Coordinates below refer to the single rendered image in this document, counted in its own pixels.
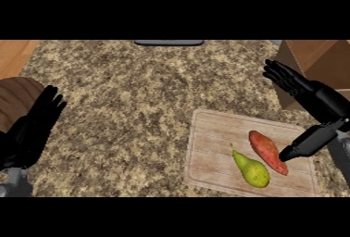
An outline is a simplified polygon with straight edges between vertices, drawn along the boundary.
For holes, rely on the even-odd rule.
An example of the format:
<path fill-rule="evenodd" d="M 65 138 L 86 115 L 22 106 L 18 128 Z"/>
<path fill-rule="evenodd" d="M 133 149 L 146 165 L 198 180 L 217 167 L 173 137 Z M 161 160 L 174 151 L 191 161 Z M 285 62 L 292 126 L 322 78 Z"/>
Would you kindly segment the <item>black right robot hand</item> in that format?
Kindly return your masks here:
<path fill-rule="evenodd" d="M 320 122 L 304 131 L 282 150 L 279 159 L 287 162 L 295 157 L 313 156 L 337 138 L 338 131 L 350 131 L 350 101 L 326 84 L 309 80 L 276 60 L 266 60 L 263 75 Z"/>

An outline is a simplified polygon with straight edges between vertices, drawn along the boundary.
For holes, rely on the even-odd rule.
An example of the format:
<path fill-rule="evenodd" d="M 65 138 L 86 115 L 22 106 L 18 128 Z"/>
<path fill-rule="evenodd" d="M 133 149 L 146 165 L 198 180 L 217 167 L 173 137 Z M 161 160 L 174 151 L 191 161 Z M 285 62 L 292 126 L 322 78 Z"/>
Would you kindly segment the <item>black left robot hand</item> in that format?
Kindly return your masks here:
<path fill-rule="evenodd" d="M 52 128 L 66 106 L 58 88 L 49 85 L 7 132 L 0 131 L 0 170 L 30 168 L 46 148 Z"/>

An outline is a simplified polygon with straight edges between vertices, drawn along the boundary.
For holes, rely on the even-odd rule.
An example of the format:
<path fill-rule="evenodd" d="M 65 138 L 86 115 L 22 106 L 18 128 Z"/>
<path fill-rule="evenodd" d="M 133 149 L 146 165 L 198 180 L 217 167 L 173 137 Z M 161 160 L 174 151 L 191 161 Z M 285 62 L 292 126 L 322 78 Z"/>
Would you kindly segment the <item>brown cardboard box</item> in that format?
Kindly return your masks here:
<path fill-rule="evenodd" d="M 350 41 L 282 40 L 275 59 L 350 101 Z"/>

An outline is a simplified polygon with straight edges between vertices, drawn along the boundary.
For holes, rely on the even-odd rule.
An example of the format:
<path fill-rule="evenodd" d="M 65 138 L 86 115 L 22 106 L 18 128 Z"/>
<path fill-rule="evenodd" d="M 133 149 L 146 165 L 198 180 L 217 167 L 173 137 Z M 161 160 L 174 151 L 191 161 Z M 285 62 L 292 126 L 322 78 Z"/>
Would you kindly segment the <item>pale wooden cutting board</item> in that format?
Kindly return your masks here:
<path fill-rule="evenodd" d="M 287 162 L 288 173 L 270 171 L 264 188 L 251 187 L 232 159 L 239 152 L 258 159 L 248 142 L 248 133 L 258 131 L 285 148 L 304 132 L 304 128 L 282 122 L 251 118 L 208 109 L 193 112 L 185 181 L 216 191 L 241 196 L 258 197 L 319 197 L 320 188 L 313 161 L 300 157 Z"/>

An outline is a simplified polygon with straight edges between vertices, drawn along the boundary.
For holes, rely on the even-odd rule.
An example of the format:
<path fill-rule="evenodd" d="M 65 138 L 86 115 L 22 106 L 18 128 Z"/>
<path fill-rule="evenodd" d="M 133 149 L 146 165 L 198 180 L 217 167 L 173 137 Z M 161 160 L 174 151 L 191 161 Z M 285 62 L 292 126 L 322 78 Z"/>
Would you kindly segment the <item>green pear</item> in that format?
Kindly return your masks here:
<path fill-rule="evenodd" d="M 248 185 L 253 186 L 254 188 L 266 188 L 269 185 L 270 176 L 267 168 L 263 165 L 263 163 L 248 158 L 233 148 L 232 148 L 232 158 L 236 167 L 241 170 L 241 174 Z"/>

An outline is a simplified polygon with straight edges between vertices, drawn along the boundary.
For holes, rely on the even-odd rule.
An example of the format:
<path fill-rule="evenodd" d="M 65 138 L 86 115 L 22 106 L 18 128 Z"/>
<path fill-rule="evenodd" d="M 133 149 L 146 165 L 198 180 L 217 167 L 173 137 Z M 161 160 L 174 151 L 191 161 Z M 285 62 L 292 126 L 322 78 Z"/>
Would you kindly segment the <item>brown wicker basket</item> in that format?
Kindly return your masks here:
<path fill-rule="evenodd" d="M 0 80 L 0 131 L 7 132 L 30 111 L 44 86 L 33 78 L 12 77 Z"/>

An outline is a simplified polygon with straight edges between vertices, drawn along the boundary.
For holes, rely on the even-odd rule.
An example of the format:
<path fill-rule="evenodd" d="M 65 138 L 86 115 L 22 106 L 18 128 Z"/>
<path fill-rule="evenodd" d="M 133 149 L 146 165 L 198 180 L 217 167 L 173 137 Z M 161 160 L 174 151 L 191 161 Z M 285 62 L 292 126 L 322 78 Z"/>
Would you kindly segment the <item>red sweet potato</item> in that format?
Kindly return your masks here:
<path fill-rule="evenodd" d="M 275 142 L 258 131 L 248 132 L 248 141 L 258 157 L 270 168 L 282 175 L 288 174 L 287 164 L 279 159 L 279 150 Z"/>

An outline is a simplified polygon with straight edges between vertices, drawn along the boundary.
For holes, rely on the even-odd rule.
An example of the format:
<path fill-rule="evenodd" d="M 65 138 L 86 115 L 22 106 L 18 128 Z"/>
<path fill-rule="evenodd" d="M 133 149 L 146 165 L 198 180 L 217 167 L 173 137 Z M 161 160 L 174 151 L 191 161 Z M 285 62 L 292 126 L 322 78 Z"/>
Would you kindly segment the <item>dark grey flat appliance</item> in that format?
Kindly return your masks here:
<path fill-rule="evenodd" d="M 204 40 L 134 40 L 142 46 L 199 46 Z"/>

